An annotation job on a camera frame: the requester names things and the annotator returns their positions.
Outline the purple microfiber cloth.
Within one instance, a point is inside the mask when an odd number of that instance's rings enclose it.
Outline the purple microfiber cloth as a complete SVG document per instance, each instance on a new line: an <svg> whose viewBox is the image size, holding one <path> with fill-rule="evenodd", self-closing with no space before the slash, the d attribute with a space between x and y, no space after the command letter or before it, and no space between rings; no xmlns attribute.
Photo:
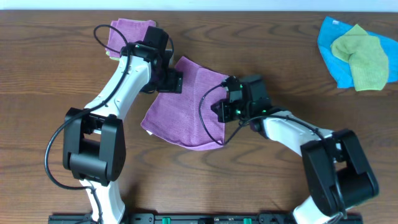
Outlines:
<svg viewBox="0 0 398 224"><path fill-rule="evenodd" d="M211 105L226 98L226 91L217 88L209 93L202 105L202 96L228 78L182 57L175 69L183 72L181 94L160 93L148 109L141 127L148 133L194 151L221 147L224 124L218 121Z"/></svg>

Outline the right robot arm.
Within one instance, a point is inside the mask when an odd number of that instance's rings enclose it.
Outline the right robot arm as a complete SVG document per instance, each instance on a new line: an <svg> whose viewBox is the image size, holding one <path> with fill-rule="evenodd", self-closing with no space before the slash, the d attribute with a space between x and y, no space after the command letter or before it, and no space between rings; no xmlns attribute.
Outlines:
<svg viewBox="0 0 398 224"><path fill-rule="evenodd" d="M310 196L292 212L295 223L338 223L347 211L379 195L379 184L357 135L319 128L271 103L262 77L228 77L226 98L211 106L218 121L239 121L279 142L303 162Z"/></svg>

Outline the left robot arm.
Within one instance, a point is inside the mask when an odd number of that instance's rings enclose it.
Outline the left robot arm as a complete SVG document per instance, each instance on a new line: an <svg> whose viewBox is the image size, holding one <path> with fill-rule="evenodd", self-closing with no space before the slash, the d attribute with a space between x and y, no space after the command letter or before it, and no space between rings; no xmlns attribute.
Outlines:
<svg viewBox="0 0 398 224"><path fill-rule="evenodd" d="M116 71L83 109L70 108L63 125L63 166L88 192L96 223L121 223L126 206L118 178L126 160L123 121L142 91L181 93L182 73L170 67L165 44L130 43Z"/></svg>

